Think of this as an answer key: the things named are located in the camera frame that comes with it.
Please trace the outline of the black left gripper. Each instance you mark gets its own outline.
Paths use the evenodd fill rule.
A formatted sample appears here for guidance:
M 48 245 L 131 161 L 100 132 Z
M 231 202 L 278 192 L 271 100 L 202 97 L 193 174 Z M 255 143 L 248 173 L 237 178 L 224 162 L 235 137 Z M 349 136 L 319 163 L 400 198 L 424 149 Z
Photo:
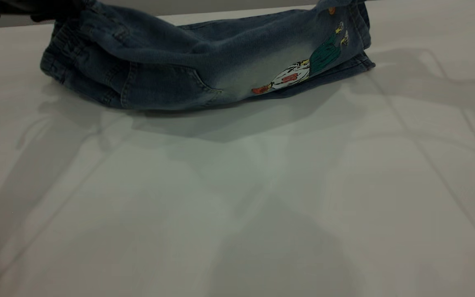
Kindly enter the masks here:
M 61 20 L 79 16 L 85 8 L 84 0 L 0 0 L 0 18 L 2 16 L 31 15 L 34 22 Z

